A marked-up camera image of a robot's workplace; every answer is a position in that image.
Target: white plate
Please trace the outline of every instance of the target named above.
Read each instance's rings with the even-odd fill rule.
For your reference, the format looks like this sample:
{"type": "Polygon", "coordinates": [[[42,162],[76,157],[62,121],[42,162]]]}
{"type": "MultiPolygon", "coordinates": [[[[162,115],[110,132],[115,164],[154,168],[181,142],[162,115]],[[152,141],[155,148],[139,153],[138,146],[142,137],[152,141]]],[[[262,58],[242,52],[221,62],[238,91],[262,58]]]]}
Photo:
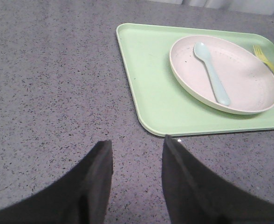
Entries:
{"type": "Polygon", "coordinates": [[[184,37],[173,44],[170,63],[184,89],[215,109],[253,114],[274,106],[274,75],[257,57],[234,43],[206,35],[184,37]],[[231,100],[229,106],[216,101],[205,65],[194,55],[196,42],[209,48],[212,63],[231,100]]]}

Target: yellow fork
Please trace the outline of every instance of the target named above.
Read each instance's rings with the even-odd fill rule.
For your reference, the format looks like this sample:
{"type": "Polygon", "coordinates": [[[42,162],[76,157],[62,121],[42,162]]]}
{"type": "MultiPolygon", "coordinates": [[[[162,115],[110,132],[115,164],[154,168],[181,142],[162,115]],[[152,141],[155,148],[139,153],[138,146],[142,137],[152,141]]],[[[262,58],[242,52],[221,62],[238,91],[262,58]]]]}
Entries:
{"type": "Polygon", "coordinates": [[[264,64],[266,64],[274,74],[274,64],[267,59],[267,57],[262,52],[261,47],[258,45],[254,45],[253,49],[256,57],[258,57],[264,64]]]}

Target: light green tray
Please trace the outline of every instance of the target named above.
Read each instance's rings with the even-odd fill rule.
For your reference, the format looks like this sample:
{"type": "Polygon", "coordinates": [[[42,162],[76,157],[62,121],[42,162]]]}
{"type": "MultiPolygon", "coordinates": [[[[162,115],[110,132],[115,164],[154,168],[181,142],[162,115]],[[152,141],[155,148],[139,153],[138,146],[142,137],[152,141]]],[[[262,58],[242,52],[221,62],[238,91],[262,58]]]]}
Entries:
{"type": "Polygon", "coordinates": [[[274,129],[274,108],[255,115],[235,115],[199,102],[176,81],[169,51],[179,38],[211,35],[252,52],[259,44],[274,63],[274,44],[256,34],[125,23],[117,27],[118,43],[138,119],[149,132],[164,136],[231,133],[274,129]]]}

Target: plastic spoon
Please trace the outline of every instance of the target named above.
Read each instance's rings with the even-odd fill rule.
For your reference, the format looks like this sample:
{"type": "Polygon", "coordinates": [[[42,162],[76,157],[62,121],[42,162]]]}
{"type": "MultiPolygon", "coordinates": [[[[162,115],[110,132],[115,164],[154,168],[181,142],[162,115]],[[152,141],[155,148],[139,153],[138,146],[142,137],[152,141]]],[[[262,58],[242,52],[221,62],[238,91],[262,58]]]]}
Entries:
{"type": "Polygon", "coordinates": [[[207,46],[204,45],[202,42],[197,42],[194,46],[194,54],[197,58],[205,63],[207,73],[209,75],[212,90],[216,97],[218,103],[229,106],[230,105],[230,98],[227,95],[221,80],[219,79],[213,65],[211,62],[211,53],[208,50],[207,46]]]}

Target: speckled countertop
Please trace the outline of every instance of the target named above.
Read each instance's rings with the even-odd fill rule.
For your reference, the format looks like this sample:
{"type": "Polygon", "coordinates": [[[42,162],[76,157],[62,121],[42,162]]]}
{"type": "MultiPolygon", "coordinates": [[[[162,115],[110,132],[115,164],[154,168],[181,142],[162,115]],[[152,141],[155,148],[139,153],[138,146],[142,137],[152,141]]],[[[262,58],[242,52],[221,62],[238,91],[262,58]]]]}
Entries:
{"type": "MultiPolygon", "coordinates": [[[[271,16],[145,0],[0,1],[0,209],[111,139],[106,223],[170,223],[164,139],[137,120],[116,40],[125,22],[256,33],[274,43],[271,16]]],[[[274,131],[181,140],[220,176],[274,203],[274,131]]]]}

